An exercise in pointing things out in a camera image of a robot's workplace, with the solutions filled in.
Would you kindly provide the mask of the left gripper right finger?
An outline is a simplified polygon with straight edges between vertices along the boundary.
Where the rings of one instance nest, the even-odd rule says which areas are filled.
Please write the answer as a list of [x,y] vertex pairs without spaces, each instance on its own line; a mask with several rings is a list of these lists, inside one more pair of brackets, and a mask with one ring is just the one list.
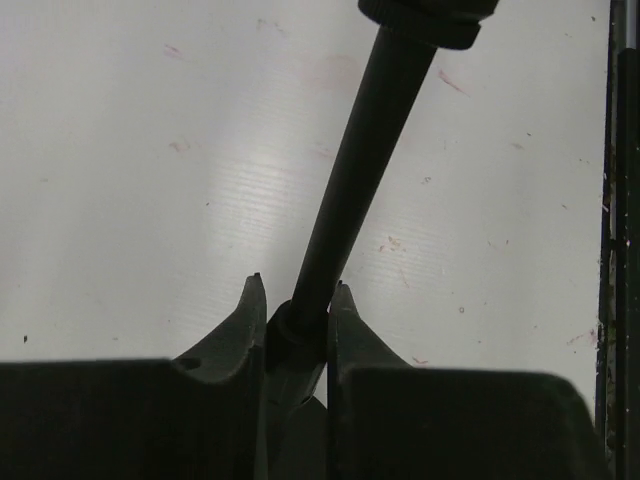
[[328,317],[331,479],[607,479],[586,404],[546,373],[414,367],[339,284]]

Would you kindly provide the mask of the black round-base stand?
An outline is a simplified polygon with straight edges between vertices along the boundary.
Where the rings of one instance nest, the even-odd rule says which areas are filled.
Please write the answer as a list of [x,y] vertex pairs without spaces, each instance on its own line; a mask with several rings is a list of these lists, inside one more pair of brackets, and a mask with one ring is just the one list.
[[291,418],[327,362],[328,307],[364,219],[440,49],[475,42],[497,0],[360,1],[379,27],[290,300],[266,329],[266,451],[279,458]]

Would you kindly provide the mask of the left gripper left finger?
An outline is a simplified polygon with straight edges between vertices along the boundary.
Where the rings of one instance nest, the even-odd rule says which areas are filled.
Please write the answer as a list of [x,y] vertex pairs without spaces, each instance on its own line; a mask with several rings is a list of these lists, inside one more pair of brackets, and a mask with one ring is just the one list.
[[266,296],[179,357],[5,363],[5,479],[264,479]]

